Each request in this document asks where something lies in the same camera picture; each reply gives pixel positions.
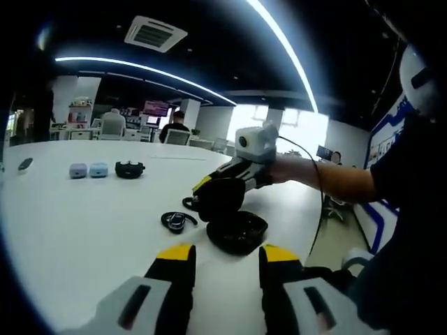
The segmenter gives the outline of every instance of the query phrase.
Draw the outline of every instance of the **air conditioning vent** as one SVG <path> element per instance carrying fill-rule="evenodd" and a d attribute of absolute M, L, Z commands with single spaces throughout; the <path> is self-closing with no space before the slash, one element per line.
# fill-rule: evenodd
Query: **air conditioning vent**
<path fill-rule="evenodd" d="M 147 47 L 158 52 L 167 52 L 188 33 L 170 24 L 148 17 L 137 16 L 127 32 L 125 43 Z"/>

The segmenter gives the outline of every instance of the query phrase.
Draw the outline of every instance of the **bright window light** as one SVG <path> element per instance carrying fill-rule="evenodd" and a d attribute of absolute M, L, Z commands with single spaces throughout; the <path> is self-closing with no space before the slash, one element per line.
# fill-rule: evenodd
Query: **bright window light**
<path fill-rule="evenodd" d="M 262 127 L 267 118 L 266 105 L 237 105 L 231 115 L 226 139 L 236 141 L 236 131 L 247 127 Z"/>
<path fill-rule="evenodd" d="M 265 7 L 259 2 L 259 0 L 247 0 L 247 2 L 264 19 L 264 21 L 268 24 L 268 26 L 271 28 L 271 30 L 273 30 L 274 34 L 279 39 L 279 42 L 281 42 L 281 44 L 283 45 L 288 56 L 291 58 L 293 65 L 295 66 L 296 70 L 298 71 L 298 75 L 300 75 L 300 78 L 302 80 L 302 83 L 305 86 L 307 95 L 309 96 L 309 100 L 310 100 L 310 103 L 312 104 L 312 108 L 314 109 L 314 112 L 318 113 L 318 108 L 316 106 L 314 94 L 312 93 L 312 89 L 310 88 L 309 80 L 307 80 L 305 70 L 302 68 L 301 63 L 298 60 L 296 53 L 293 51 L 292 45 L 289 43 L 286 35 L 284 35 L 281 28 L 279 28 L 279 25 L 273 19 L 271 14 L 265 9 Z"/>
<path fill-rule="evenodd" d="M 279 134 L 302 145 L 314 159 L 317 159 L 316 150 L 319 145 L 325 144 L 328 122 L 327 115 L 286 108 L 282 115 Z M 285 153 L 290 150 L 299 151 L 301 156 L 308 158 L 308 155 L 295 145 L 283 140 L 277 141 L 278 152 Z"/>
<path fill-rule="evenodd" d="M 140 64 L 135 64 L 135 63 L 130 63 L 128 61 L 120 61 L 118 59 L 109 59 L 109 58 L 98 58 L 98 57 L 61 57 L 61 58 L 56 58 L 56 61 L 104 61 L 106 63 L 115 63 L 115 64 L 121 64 L 121 65 L 127 65 L 127 66 L 133 66 L 134 68 L 142 68 L 143 70 L 147 70 L 147 71 L 152 71 L 155 73 L 158 73 L 160 75 L 165 75 L 166 77 L 171 77 L 173 79 L 179 80 L 181 82 L 185 82 L 187 84 L 190 84 L 192 86 L 197 87 L 198 89 L 202 89 L 205 92 L 208 92 L 220 99 L 223 99 L 231 104 L 233 104 L 234 106 L 236 106 L 236 103 L 224 96 L 221 96 L 220 94 L 207 89 L 206 87 L 203 87 L 199 84 L 196 84 L 195 82 L 190 82 L 189 80 L 186 80 L 182 77 L 179 77 L 177 75 L 171 75 L 170 73 L 164 72 L 162 70 L 157 70 L 156 68 L 150 68 L 149 66 L 144 66 L 144 65 L 140 65 Z"/>

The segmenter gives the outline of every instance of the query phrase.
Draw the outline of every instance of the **person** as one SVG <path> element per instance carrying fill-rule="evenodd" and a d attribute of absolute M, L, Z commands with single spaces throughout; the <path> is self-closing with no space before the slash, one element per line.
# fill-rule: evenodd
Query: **person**
<path fill-rule="evenodd" d="M 340 163 L 342 162 L 342 154 L 340 153 L 340 151 L 334 151 L 332 153 L 332 156 L 330 157 L 330 161 L 334 164 L 340 165 Z"/>
<path fill-rule="evenodd" d="M 50 120 L 56 122 L 53 114 L 53 84 L 55 78 L 49 77 L 41 88 L 36 90 L 34 99 L 34 142 L 50 140 Z"/>
<path fill-rule="evenodd" d="M 401 73 L 405 72 L 402 67 L 406 57 L 414 54 L 407 48 Z M 409 102 L 418 112 L 423 111 L 431 101 L 418 96 L 427 93 L 425 84 L 415 91 L 406 89 L 411 77 L 401 76 L 401 81 Z M 386 200 L 391 207 L 400 209 L 392 238 L 348 291 L 359 317 L 376 329 L 409 334 L 415 327 L 443 320 L 434 316 L 437 311 L 433 303 L 442 300 L 440 294 L 445 292 L 441 281 L 444 253 L 440 248 L 445 240 L 445 214 L 441 211 L 446 178 L 440 167 L 430 161 L 411 159 L 414 152 L 428 158 L 443 151 L 440 123 L 424 116 L 418 117 L 417 126 L 405 122 L 396 143 L 370 170 L 317 163 L 325 194 L 351 203 Z M 320 189 L 320 179 L 308 159 L 279 157 L 270 175 L 274 183 L 294 180 Z"/>
<path fill-rule="evenodd" d="M 161 130 L 159 139 L 161 143 L 164 143 L 166 140 L 166 136 L 168 136 L 169 129 L 177 129 L 179 131 L 189 131 L 188 127 L 183 124 L 184 121 L 184 113 L 180 110 L 174 112 L 173 122 L 171 124 L 167 124 Z"/>
<path fill-rule="evenodd" d="M 112 108 L 101 117 L 103 120 L 102 133 L 106 135 L 120 133 L 124 136 L 126 133 L 126 118 L 119 113 L 118 108 Z"/>
<path fill-rule="evenodd" d="M 32 54 L 25 66 L 19 92 L 26 96 L 27 107 L 34 111 L 32 138 L 34 142 L 50 140 L 50 120 L 53 115 L 53 85 L 57 78 L 54 58 L 50 54 Z"/>

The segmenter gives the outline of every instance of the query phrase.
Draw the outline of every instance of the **monitor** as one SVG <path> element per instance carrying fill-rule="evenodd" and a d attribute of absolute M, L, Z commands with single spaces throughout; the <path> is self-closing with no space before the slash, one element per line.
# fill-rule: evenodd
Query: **monitor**
<path fill-rule="evenodd" d="M 328 148 L 322 147 L 321 145 L 318 146 L 318 149 L 316 150 L 316 155 L 320 157 L 321 159 L 325 159 L 327 161 L 330 161 L 332 157 L 332 150 L 329 150 Z"/>
<path fill-rule="evenodd" d="M 101 125 L 102 125 L 102 123 L 103 123 L 103 120 L 101 120 L 101 119 L 95 119 L 95 120 L 93 120 L 93 122 L 91 123 L 91 127 L 92 127 L 92 128 L 100 128 Z"/>
<path fill-rule="evenodd" d="M 167 117 L 169 104 L 163 101 L 150 101 L 145 102 L 145 108 L 142 113 L 146 115 L 152 115 L 153 117 Z"/>
<path fill-rule="evenodd" d="M 146 124 L 159 124 L 159 118 L 158 117 L 148 117 Z"/>

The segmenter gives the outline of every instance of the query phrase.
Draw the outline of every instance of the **cable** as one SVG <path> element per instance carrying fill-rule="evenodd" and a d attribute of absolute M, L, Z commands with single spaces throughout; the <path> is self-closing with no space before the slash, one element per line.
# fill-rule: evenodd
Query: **cable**
<path fill-rule="evenodd" d="M 160 217 L 161 224 L 169 229 L 174 234 L 181 234 L 184 229 L 186 220 L 190 220 L 193 225 L 197 225 L 197 220 L 189 214 L 179 211 L 169 211 Z"/>
<path fill-rule="evenodd" d="M 393 64 L 391 65 L 390 73 L 388 74 L 388 77 L 386 78 L 386 81 L 385 81 L 385 84 L 384 84 L 384 86 L 382 88 L 382 91 L 380 92 L 379 97 L 377 98 L 377 101 L 376 101 L 376 103 L 374 104 L 374 106 L 372 108 L 371 115 L 373 115 L 374 112 L 376 111 L 376 108 L 379 105 L 380 100 L 382 99 L 382 95 L 383 95 L 386 87 L 388 86 L 388 82 L 390 81 L 391 74 L 393 73 L 393 70 L 394 70 L 394 65 L 396 64 L 397 53 L 399 52 L 399 43 L 400 43 L 400 38 L 397 38 L 396 47 L 395 47 L 396 50 L 395 50 L 395 53 L 394 53 L 394 60 L 393 60 Z"/>
<path fill-rule="evenodd" d="M 282 140 L 285 140 L 285 141 L 287 141 L 287 142 L 289 142 L 289 143 L 291 143 L 293 145 L 296 145 L 298 148 L 303 150 L 310 157 L 310 159 L 312 160 L 312 163 L 314 164 L 314 167 L 315 167 L 316 175 L 318 177 L 318 186 L 320 188 L 320 194 L 321 194 L 321 211 L 320 211 L 320 218 L 318 220 L 318 230 L 316 231 L 315 240 L 314 240 L 314 243 L 312 244 L 312 247 L 310 249 L 310 252 L 312 252 L 312 250 L 314 249 L 316 238 L 318 236 L 318 232 L 320 231 L 320 228 L 321 228 L 322 222 L 323 222 L 324 195 L 323 195 L 323 182 L 321 181 L 321 173 L 320 173 L 320 170 L 318 169 L 318 165 L 316 164 L 316 161 L 314 160 L 312 155 L 305 148 L 301 147 L 299 144 L 294 143 L 294 141 L 292 141 L 292 140 L 290 140 L 288 138 L 285 138 L 285 137 L 282 137 L 282 136 L 279 136 L 279 138 L 281 138 Z"/>
<path fill-rule="evenodd" d="M 185 208 L 189 209 L 190 211 L 198 211 L 197 204 L 194 203 L 193 197 L 187 197 L 182 200 L 182 204 Z"/>

